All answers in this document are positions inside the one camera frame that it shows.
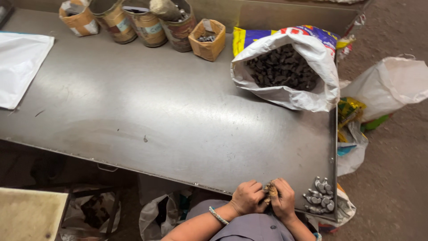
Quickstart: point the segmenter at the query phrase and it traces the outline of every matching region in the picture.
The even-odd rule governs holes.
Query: white sack
[[[372,121],[426,99],[428,67],[424,61],[387,57],[343,88],[341,96],[363,102],[361,121]]]
[[[15,109],[54,45],[54,37],[0,32],[0,107]]]
[[[168,196],[166,202],[166,220],[159,227],[155,219],[159,214],[158,203]],[[158,241],[167,235],[180,219],[178,212],[179,192],[160,196],[146,204],[140,213],[140,235],[144,241]]]
[[[330,44],[330,47],[327,47],[320,39],[300,34],[301,29],[294,29],[299,33],[290,33],[291,31],[282,33],[280,30],[247,46],[232,60],[230,67],[232,79],[239,88],[249,90],[262,99],[289,109],[313,112],[330,111],[336,107],[340,97],[339,78],[334,64],[333,49],[336,46]],[[293,48],[306,59],[309,66],[321,77],[311,92],[295,90],[287,86],[260,88],[248,72],[247,66],[244,65],[244,61],[286,44],[292,44]]]

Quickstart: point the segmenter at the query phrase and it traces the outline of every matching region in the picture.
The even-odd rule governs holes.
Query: silver bangle
[[[213,207],[210,207],[210,208],[209,208],[209,210],[210,210],[210,212],[214,215],[214,217],[216,217],[218,220],[220,220],[220,222],[222,222],[222,223],[223,223],[223,224],[225,224],[225,225],[228,225],[228,224],[229,224],[229,222],[228,222],[228,221],[224,220],[222,217],[220,217],[220,215],[218,215],[218,214],[214,211],[214,208],[213,208]]]

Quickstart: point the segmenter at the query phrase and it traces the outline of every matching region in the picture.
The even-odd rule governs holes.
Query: metal table
[[[297,209],[315,176],[336,188],[335,111],[236,88],[231,34],[212,63],[169,43],[78,38],[56,13],[17,9],[3,30],[56,40],[19,110],[0,111],[0,139],[229,193],[284,177]]]

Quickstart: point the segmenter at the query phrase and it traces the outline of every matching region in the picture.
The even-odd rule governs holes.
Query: hand
[[[275,179],[273,184],[278,190],[278,196],[271,197],[273,211],[279,220],[287,226],[297,219],[294,212],[294,191],[283,178]]]
[[[268,206],[265,202],[259,202],[265,197],[263,185],[256,180],[241,183],[233,193],[229,204],[239,215],[262,213]]]

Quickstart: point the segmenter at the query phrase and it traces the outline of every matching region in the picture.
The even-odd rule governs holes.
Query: tin can
[[[145,46],[159,47],[168,41],[159,19],[153,13],[150,11],[144,13],[134,13],[125,9],[127,7],[148,9],[149,5],[147,3],[137,0],[125,0],[122,3],[122,6],[126,6],[123,7],[123,12],[126,14],[133,29],[138,34]]]
[[[184,9],[188,17],[181,22],[170,22],[160,19],[166,37],[172,44],[172,47],[179,52],[188,52],[192,50],[189,42],[189,34],[196,26],[195,15],[192,6],[186,0],[172,0],[180,9]]]
[[[137,34],[121,7],[122,0],[92,0],[89,10],[102,28],[119,44],[132,42]]]

